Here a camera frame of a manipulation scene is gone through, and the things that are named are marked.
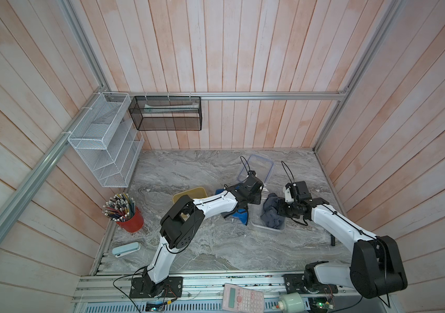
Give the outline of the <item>clear lunch box blue rim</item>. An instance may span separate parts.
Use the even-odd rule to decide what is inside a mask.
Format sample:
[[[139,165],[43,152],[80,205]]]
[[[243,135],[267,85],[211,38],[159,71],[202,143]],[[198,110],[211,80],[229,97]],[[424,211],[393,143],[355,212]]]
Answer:
[[[250,226],[257,231],[278,234],[284,231],[286,219],[278,214],[280,204],[284,203],[284,198],[270,193],[266,198],[261,199],[259,205],[250,205]]]

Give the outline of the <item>yellow lunch box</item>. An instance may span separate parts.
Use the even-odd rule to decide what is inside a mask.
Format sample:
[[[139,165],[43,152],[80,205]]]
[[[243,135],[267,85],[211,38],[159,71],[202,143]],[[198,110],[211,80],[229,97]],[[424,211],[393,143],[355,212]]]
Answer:
[[[208,194],[204,189],[204,187],[198,186],[193,189],[185,190],[183,192],[174,194],[172,197],[173,203],[177,202],[182,196],[189,196],[192,199],[200,199],[200,198],[207,198]]]

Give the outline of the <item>grey cloth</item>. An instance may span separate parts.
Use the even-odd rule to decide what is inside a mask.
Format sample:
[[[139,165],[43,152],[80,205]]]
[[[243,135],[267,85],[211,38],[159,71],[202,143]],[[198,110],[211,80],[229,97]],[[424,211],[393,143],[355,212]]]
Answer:
[[[277,230],[282,229],[285,218],[278,214],[281,199],[282,198],[278,197],[275,193],[270,193],[266,198],[260,216],[264,226]]]

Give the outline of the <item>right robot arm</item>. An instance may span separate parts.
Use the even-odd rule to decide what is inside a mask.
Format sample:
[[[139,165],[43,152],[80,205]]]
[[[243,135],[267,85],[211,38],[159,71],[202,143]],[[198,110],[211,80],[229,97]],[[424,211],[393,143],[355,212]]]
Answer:
[[[313,198],[304,181],[287,183],[278,214],[287,218],[303,217],[327,230],[351,253],[350,265],[314,262],[304,269],[303,284],[309,292],[324,285],[353,288],[372,299],[407,288],[407,278],[397,242],[389,236],[377,236],[343,216],[322,198]]]

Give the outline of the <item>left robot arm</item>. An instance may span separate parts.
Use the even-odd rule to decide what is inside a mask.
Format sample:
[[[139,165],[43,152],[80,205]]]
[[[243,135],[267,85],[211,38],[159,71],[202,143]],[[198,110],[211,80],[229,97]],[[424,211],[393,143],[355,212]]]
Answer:
[[[258,205],[263,188],[264,183],[251,170],[243,182],[227,186],[214,196],[180,197],[161,219],[159,246],[144,277],[153,284],[164,281],[175,256],[189,246],[204,220],[217,215],[228,217],[247,210],[250,204]]]

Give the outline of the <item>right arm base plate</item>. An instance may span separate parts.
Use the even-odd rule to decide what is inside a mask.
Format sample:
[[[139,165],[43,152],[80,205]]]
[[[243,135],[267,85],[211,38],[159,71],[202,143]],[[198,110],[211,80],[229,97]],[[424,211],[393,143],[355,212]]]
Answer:
[[[287,294],[317,294],[317,293],[338,293],[338,287],[332,284],[321,284],[313,274],[285,274],[283,275]]]

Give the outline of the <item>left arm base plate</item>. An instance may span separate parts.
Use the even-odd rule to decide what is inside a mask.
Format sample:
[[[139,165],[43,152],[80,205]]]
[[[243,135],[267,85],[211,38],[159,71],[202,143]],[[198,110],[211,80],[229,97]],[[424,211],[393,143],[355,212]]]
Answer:
[[[131,280],[131,299],[154,297],[179,298],[183,291],[183,277],[168,276],[160,283],[154,283],[147,275]]]

